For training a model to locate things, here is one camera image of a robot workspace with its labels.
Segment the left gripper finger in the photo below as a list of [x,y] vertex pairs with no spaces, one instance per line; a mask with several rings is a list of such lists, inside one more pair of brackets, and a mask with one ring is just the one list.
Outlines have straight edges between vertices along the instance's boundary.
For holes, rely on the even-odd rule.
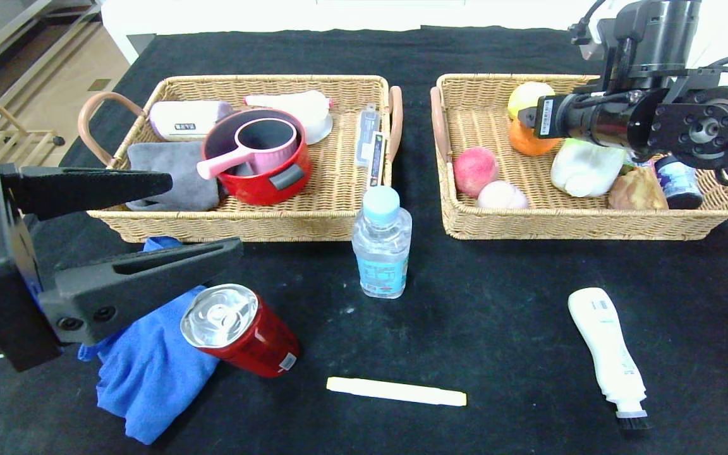
[[18,209],[40,220],[101,210],[167,193],[171,174],[110,168],[0,165],[4,187]]
[[226,241],[109,257],[60,270],[40,307],[62,343],[94,345],[226,268]]

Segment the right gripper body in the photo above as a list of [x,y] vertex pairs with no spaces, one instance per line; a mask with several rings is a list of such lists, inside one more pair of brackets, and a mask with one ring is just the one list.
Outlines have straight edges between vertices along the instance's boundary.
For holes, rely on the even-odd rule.
[[543,96],[535,108],[538,138],[573,138],[598,146],[629,146],[633,105],[627,95]]

